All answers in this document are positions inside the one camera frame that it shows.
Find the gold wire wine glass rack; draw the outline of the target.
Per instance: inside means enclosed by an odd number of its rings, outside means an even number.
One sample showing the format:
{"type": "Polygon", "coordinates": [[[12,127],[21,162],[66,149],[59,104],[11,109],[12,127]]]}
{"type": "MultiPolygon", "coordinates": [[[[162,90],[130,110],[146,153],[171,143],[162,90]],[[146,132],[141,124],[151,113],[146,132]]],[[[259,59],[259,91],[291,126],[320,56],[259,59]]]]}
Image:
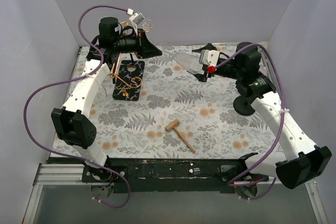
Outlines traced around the gold wire wine glass rack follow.
{"type": "Polygon", "coordinates": [[[144,74],[144,59],[156,55],[146,33],[152,28],[152,21],[144,19],[135,32],[130,22],[122,23],[122,34],[118,41],[121,51],[112,66],[110,77],[114,84],[112,97],[118,101],[138,101],[144,74]]]}

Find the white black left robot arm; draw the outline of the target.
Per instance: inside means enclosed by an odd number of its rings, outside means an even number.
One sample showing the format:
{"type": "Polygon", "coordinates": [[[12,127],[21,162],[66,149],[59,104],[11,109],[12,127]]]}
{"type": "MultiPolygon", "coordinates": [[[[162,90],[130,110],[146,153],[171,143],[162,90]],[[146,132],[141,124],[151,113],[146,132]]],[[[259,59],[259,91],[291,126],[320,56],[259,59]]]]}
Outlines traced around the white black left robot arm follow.
{"type": "Polygon", "coordinates": [[[97,129],[89,120],[91,106],[106,77],[112,77],[117,98],[139,98],[144,60],[162,55],[146,36],[151,28],[141,13],[124,23],[115,17],[100,19],[81,79],[62,107],[51,113],[58,138],[79,152],[84,164],[94,167],[93,175],[100,182],[108,181],[112,170],[105,165],[108,157],[95,140],[97,129]]]}

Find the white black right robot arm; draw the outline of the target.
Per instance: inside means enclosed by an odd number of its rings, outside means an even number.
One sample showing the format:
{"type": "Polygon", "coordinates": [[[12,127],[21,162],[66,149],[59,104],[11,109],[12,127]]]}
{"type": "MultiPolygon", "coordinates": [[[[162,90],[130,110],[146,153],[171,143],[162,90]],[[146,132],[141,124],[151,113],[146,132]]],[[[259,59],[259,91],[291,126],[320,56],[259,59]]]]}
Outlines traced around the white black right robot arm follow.
{"type": "Polygon", "coordinates": [[[233,102],[234,110],[243,116],[257,112],[275,135],[272,146],[263,156],[245,157],[245,163],[237,168],[238,175],[228,181],[229,186],[235,186],[239,179],[248,181],[261,174],[294,189],[322,174],[332,153],[327,146],[315,143],[291,116],[285,105],[282,84],[274,85],[259,70],[262,54],[273,64],[263,45],[241,42],[231,56],[218,51],[212,44],[195,52],[200,54],[202,71],[190,73],[200,82],[215,75],[234,79],[239,93],[233,102]]]}

